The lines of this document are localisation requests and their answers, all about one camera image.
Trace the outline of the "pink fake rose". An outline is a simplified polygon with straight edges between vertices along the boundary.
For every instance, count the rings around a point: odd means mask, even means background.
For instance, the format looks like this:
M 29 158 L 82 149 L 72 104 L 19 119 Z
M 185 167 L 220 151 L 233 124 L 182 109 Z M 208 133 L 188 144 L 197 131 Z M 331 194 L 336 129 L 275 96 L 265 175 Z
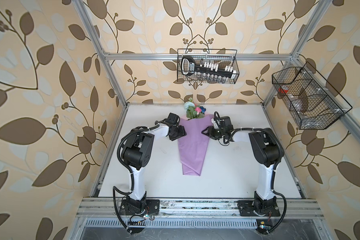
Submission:
M 201 119 L 205 117 L 205 114 L 203 114 L 202 112 L 200 114 L 197 114 L 197 112 L 195 111 L 195 109 L 189 109 L 186 111 L 186 117 L 191 120 L 191 119 Z

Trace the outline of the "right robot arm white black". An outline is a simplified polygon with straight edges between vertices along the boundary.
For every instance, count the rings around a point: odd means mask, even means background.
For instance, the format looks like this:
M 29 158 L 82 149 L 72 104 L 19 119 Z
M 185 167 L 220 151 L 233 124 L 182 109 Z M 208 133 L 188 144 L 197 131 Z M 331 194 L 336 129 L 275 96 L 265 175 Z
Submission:
M 202 134 L 213 140 L 222 140 L 223 146 L 231 142 L 249 142 L 254 157 L 260 164 L 258 186 L 251 204 L 240 204 L 241 213 L 245 216 L 266 216 L 277 209 L 277 194 L 274 189 L 276 171 L 285 155 L 285 151 L 270 128 L 234 128 L 228 116 L 221 117 L 214 113 L 212 126 L 202 130 Z

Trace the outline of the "small magenta fake flower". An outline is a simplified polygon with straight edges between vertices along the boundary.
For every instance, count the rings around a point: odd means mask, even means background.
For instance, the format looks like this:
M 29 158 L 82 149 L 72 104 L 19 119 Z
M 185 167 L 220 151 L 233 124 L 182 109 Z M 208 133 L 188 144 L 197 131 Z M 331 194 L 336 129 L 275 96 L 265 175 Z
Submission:
M 200 113 L 202 112 L 202 109 L 199 108 L 199 107 L 196 107 L 196 108 L 195 108 L 195 111 L 197 112 L 197 114 L 200 114 Z

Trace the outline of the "blue fake rose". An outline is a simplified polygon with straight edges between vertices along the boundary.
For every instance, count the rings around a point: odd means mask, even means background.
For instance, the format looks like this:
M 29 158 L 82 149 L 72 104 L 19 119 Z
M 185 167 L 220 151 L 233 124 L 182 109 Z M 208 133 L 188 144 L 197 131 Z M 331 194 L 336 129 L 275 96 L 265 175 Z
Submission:
M 202 111 L 203 114 L 206 112 L 206 108 L 200 106 L 200 109 L 201 109 L 201 111 Z

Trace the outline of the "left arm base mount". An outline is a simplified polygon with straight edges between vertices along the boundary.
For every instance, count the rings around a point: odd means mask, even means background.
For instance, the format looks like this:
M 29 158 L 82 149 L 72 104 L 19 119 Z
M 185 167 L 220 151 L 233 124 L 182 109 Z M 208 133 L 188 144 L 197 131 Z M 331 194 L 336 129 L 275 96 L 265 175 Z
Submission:
M 140 201 L 127 198 L 122 200 L 121 215 L 157 215 L 160 211 L 160 200 L 142 199 Z

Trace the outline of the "pink purple wrapping paper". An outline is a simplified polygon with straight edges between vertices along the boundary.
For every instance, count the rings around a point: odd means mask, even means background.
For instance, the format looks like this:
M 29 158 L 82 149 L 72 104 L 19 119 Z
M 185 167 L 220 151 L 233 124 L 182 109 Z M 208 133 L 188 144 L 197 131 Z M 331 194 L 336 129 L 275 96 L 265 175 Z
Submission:
M 201 175 L 210 140 L 202 131 L 213 125 L 212 118 L 213 115 L 205 115 L 201 119 L 180 119 L 187 134 L 178 139 L 183 175 Z

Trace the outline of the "pale green fake flower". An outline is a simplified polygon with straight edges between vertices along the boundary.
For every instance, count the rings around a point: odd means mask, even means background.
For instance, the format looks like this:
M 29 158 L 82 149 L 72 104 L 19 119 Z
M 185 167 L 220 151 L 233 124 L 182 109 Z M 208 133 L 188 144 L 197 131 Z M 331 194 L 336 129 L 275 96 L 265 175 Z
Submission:
M 190 98 L 188 98 L 188 100 L 184 103 L 184 108 L 185 108 L 185 110 L 187 111 L 187 110 L 189 110 L 189 109 L 195 109 L 196 108 L 196 105 L 195 105 L 195 103 L 193 102 L 193 98 L 192 97 L 190 97 Z

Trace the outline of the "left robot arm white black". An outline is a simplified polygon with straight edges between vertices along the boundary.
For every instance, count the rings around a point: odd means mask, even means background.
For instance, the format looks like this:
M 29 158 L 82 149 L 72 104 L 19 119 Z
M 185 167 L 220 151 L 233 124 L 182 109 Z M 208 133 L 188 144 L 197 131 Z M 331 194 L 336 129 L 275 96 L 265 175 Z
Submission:
M 156 121 L 153 127 L 138 126 L 125 135 L 116 151 L 118 161 L 130 174 L 130 190 L 121 191 L 113 187 L 113 193 L 125 197 L 122 206 L 130 215 L 148 213 L 147 191 L 144 186 L 144 170 L 150 161 L 155 140 L 168 137 L 175 141 L 187 135 L 180 125 L 180 117 L 169 113 L 168 117 Z

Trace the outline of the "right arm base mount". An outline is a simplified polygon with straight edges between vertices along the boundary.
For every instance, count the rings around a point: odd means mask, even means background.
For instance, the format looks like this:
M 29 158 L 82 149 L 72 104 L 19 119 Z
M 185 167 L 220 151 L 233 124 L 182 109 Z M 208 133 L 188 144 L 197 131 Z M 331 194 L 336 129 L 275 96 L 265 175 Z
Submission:
M 241 217 L 280 217 L 277 199 L 271 200 L 241 200 L 237 202 Z

